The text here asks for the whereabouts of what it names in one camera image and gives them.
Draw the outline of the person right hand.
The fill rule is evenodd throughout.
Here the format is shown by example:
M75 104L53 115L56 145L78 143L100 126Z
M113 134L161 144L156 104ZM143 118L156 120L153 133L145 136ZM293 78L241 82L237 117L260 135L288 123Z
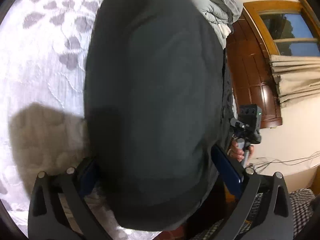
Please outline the person right hand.
M249 159L254 154L254 145L249 146L248 150L249 150L249 154L248 154L248 159L246 161L246 165L249 164ZM244 156L245 152L241 148L239 148L238 143L236 142L236 140L234 138L231 140L227 154L229 157L237 160L238 162L243 161L245 158L245 156Z

